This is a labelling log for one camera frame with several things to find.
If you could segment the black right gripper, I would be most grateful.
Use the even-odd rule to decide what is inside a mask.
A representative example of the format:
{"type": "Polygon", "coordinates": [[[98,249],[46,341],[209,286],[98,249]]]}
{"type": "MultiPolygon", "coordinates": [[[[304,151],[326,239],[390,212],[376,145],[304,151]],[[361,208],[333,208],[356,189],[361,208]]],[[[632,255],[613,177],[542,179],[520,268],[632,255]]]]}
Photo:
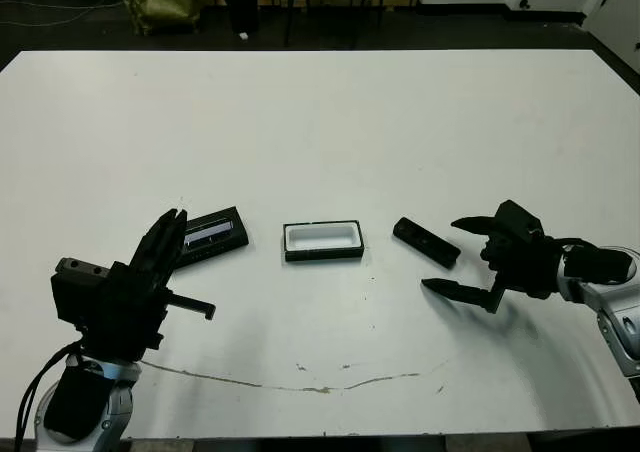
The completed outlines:
{"type": "Polygon", "coordinates": [[[522,240],[501,234],[504,227],[495,217],[463,217],[454,220],[451,226],[469,233],[492,233],[480,257],[496,273],[494,285],[485,290],[448,279],[423,279],[422,285],[431,292],[495,313],[503,290],[523,292],[537,299],[546,299],[559,291],[557,275],[563,249],[555,239],[536,236],[522,240]]]}

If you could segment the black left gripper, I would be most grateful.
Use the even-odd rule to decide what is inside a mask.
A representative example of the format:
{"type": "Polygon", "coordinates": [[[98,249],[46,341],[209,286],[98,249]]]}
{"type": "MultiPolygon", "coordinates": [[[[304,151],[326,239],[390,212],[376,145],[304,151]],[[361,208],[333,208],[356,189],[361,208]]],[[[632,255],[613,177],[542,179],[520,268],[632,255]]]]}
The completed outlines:
{"type": "Polygon", "coordinates": [[[213,318],[213,304],[180,296],[166,286],[185,231],[186,211],[170,209],[143,236],[130,266],[60,260],[55,269],[57,315],[81,333],[87,355],[105,361],[141,360],[146,350],[159,348],[159,328],[169,306],[213,318]]]}

